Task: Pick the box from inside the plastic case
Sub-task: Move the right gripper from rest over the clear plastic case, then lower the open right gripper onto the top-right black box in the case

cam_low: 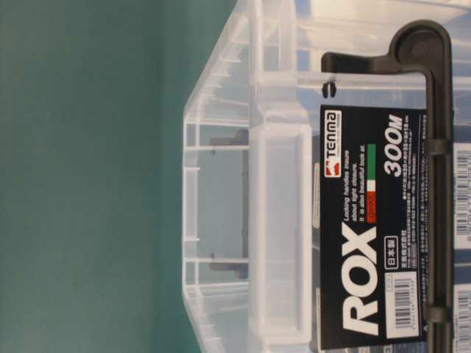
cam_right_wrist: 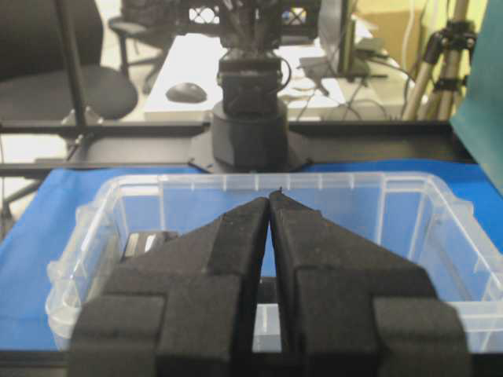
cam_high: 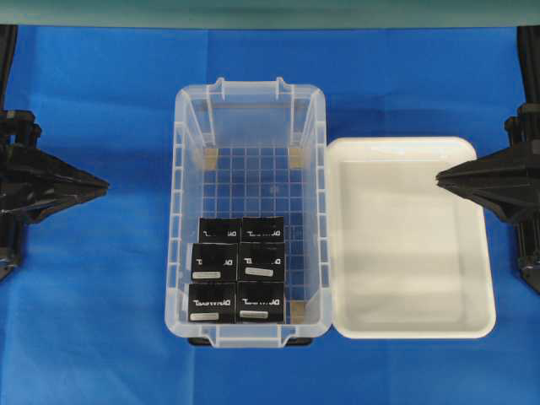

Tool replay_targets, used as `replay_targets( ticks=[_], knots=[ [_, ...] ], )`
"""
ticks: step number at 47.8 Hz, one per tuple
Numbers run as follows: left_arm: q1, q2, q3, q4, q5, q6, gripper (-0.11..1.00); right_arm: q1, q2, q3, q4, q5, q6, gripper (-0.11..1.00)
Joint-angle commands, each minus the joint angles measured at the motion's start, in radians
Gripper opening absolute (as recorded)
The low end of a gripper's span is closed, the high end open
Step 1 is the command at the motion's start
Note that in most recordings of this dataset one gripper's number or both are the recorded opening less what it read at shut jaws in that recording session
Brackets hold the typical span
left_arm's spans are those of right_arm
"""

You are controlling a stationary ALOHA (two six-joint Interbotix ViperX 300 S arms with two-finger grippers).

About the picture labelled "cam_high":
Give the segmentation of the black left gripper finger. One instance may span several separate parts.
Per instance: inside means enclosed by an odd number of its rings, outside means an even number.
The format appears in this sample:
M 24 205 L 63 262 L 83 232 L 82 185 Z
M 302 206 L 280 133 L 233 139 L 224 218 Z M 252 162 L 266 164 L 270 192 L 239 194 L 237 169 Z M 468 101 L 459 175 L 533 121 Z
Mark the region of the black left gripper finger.
M 12 215 L 25 224 L 39 224 L 53 214 L 103 197 L 107 191 L 108 186 L 57 185 L 36 191 L 24 187 L 12 197 Z
M 16 146 L 16 171 L 32 178 L 108 188 L 109 183 L 38 148 Z

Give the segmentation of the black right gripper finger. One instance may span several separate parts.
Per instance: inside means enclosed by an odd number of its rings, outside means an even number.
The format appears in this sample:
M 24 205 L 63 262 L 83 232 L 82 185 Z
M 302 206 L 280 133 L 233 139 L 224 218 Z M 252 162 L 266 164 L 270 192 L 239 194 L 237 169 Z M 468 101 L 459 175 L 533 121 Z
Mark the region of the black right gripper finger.
M 518 224 L 539 213 L 539 190 L 524 181 L 511 185 L 507 180 L 438 180 L 437 185 L 488 209 L 507 224 Z
M 443 170 L 436 175 L 436 180 L 454 181 L 473 176 L 528 176 L 535 171 L 539 171 L 539 142 L 526 141 Z

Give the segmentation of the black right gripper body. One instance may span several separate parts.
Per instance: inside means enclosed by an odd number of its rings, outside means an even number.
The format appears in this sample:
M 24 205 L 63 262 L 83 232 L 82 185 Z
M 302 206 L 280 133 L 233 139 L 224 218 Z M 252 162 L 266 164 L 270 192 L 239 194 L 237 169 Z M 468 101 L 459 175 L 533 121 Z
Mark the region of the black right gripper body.
M 505 121 L 504 129 L 510 146 L 540 138 L 539 114 L 538 103 L 525 103 L 518 108 L 517 116 L 511 116 Z

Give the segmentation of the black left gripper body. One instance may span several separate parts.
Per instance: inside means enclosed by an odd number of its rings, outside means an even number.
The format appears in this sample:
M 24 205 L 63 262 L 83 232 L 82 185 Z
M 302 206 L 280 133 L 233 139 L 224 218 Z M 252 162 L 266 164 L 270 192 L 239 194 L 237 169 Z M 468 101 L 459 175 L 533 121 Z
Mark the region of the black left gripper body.
M 35 149 L 41 127 L 31 111 L 1 111 L 1 214 L 16 213 L 30 205 L 35 180 L 13 160 L 18 150 Z

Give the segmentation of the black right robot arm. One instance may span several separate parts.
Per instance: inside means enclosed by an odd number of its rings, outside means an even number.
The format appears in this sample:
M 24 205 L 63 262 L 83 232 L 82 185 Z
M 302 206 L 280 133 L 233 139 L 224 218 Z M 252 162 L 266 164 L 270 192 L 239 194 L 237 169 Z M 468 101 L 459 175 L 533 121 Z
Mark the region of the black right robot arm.
M 504 128 L 510 146 L 436 176 L 437 185 L 516 227 L 521 279 L 539 290 L 539 27 L 516 30 L 526 102 Z

